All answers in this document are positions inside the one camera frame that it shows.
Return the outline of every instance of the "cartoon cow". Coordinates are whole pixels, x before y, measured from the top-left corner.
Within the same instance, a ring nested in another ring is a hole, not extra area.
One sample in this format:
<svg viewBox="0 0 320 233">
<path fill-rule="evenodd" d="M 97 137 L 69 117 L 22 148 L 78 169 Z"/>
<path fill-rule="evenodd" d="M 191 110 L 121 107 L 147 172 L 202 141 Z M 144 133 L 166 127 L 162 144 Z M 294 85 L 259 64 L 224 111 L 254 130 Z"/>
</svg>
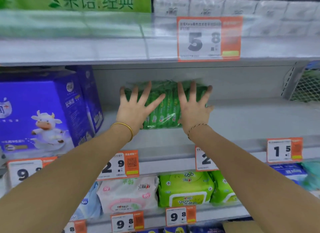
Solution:
<svg viewBox="0 0 320 233">
<path fill-rule="evenodd" d="M 32 135 L 39 134 L 42 138 L 42 141 L 48 144 L 57 144 L 63 143 L 63 136 L 62 130 L 56 129 L 56 123 L 60 124 L 62 121 L 60 119 L 54 118 L 54 113 L 49 115 L 48 113 L 40 113 L 40 110 L 37 111 L 37 116 L 32 116 L 32 119 L 36 120 L 37 122 L 35 125 L 38 129 L 32 130 Z"/>
</svg>

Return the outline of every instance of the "price label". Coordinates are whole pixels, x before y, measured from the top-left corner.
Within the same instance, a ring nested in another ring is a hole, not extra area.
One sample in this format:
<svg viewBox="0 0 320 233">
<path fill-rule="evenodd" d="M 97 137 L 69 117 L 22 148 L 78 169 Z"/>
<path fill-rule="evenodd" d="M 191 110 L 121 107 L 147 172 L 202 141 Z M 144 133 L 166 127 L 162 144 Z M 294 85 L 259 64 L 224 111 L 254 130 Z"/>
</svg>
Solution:
<svg viewBox="0 0 320 233">
<path fill-rule="evenodd" d="M 87 233 L 85 220 L 77 220 L 67 223 L 61 233 Z"/>
<path fill-rule="evenodd" d="M 267 162 L 293 162 L 302 160 L 302 138 L 278 138 L 267 140 Z"/>
<path fill-rule="evenodd" d="M 138 150 L 117 153 L 103 168 L 98 181 L 132 177 L 139 177 Z"/>
<path fill-rule="evenodd" d="M 218 170 L 216 164 L 199 148 L 195 147 L 195 170 L 212 171 Z"/>
<path fill-rule="evenodd" d="M 178 61 L 239 60 L 242 16 L 177 17 Z"/>
<path fill-rule="evenodd" d="M 113 233 L 144 229 L 143 211 L 111 215 L 111 227 Z"/>
<path fill-rule="evenodd" d="M 9 177 L 11 187 L 17 186 L 25 179 L 41 170 L 46 165 L 54 161 L 57 156 L 47 158 L 34 158 L 8 161 Z"/>
<path fill-rule="evenodd" d="M 195 223 L 197 221 L 196 207 L 194 205 L 178 208 L 167 208 L 165 220 L 167 226 Z"/>
</svg>

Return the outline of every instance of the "bracelet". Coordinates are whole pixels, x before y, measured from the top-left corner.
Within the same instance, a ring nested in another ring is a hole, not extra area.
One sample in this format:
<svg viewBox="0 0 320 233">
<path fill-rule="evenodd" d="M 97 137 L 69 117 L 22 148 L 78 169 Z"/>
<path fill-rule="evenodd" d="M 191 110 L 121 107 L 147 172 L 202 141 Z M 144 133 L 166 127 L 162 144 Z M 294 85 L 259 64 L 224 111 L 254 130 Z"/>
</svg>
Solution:
<svg viewBox="0 0 320 233">
<path fill-rule="evenodd" d="M 207 125 L 207 126 L 209 126 L 209 125 L 206 124 L 206 123 L 200 123 L 200 124 L 195 125 L 195 126 L 193 126 L 192 128 L 190 128 L 190 130 L 189 130 L 189 132 L 188 132 L 188 139 L 189 139 L 189 140 L 191 140 L 191 139 L 189 138 L 189 133 L 190 133 L 190 131 L 191 131 L 192 129 L 194 129 L 196 126 L 199 126 L 199 125 Z"/>
<path fill-rule="evenodd" d="M 122 125 L 125 125 L 128 129 L 130 129 L 131 138 L 130 138 L 129 142 L 134 138 L 134 132 L 132 131 L 132 129 L 131 129 L 128 125 L 126 125 L 126 124 L 123 123 L 123 122 L 114 122 L 114 123 L 111 124 L 111 126 L 114 125 L 114 124 L 122 124 Z"/>
</svg>

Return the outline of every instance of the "forearm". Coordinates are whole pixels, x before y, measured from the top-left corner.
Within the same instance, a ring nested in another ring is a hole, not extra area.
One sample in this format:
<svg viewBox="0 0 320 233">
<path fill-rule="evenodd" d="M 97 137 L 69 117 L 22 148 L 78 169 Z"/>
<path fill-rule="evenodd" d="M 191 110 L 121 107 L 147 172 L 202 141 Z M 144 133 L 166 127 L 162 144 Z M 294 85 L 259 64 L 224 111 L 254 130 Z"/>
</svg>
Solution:
<svg viewBox="0 0 320 233">
<path fill-rule="evenodd" d="M 115 124 L 13 188 L 0 200 L 2 231 L 61 232 L 104 166 L 130 137 L 128 128 Z"/>
<path fill-rule="evenodd" d="M 218 166 L 265 233 L 300 233 L 306 226 L 309 232 L 318 232 L 320 201 L 316 197 L 209 126 L 195 127 L 190 138 Z"/>
</svg>

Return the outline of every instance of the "hand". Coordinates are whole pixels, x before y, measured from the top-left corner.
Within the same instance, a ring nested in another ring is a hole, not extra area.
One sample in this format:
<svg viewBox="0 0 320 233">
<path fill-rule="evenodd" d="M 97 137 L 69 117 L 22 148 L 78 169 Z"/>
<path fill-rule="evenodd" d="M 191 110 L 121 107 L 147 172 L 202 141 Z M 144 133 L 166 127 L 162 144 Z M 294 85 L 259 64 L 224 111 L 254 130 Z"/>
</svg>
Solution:
<svg viewBox="0 0 320 233">
<path fill-rule="evenodd" d="M 138 100 L 138 87 L 135 86 L 132 90 L 130 101 L 127 101 L 125 95 L 125 88 L 120 88 L 120 107 L 118 110 L 116 122 L 127 124 L 133 131 L 135 136 L 139 129 L 143 128 L 143 122 L 146 117 L 163 101 L 166 94 L 160 95 L 149 106 L 145 107 L 146 101 L 149 97 L 151 90 L 151 81 L 144 89 L 139 101 Z"/>
<path fill-rule="evenodd" d="M 209 106 L 206 108 L 206 103 L 209 100 L 211 92 L 212 86 L 210 85 L 201 100 L 197 102 L 197 85 L 196 82 L 193 81 L 190 87 L 190 96 L 188 102 L 183 91 L 182 84 L 180 82 L 178 83 L 178 95 L 181 107 L 181 119 L 178 121 L 178 123 L 182 124 L 185 134 L 188 134 L 190 129 L 195 125 L 208 123 L 210 112 L 212 112 L 214 109 L 214 106 Z"/>
</svg>

